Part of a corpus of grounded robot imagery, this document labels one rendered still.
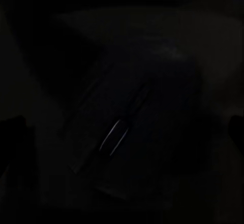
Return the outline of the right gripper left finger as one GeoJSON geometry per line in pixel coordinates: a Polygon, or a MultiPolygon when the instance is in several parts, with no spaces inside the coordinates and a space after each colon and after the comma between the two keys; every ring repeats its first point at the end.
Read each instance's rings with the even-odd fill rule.
{"type": "Polygon", "coordinates": [[[27,135],[24,116],[0,121],[0,177],[27,135]]]}

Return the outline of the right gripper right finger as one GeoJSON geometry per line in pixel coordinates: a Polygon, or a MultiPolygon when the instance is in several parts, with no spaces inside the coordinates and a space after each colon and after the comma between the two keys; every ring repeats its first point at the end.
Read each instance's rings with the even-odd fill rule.
{"type": "Polygon", "coordinates": [[[239,115],[232,116],[228,134],[244,156],[244,117],[239,115]]]}

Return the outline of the mouse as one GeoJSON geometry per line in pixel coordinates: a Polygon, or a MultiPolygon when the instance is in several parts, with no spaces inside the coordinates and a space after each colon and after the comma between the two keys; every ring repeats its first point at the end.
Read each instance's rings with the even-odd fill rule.
{"type": "Polygon", "coordinates": [[[183,44],[148,36],[129,40],[101,56],[80,80],[57,147],[95,189],[144,200],[181,144],[205,79],[200,60],[183,44]]]}

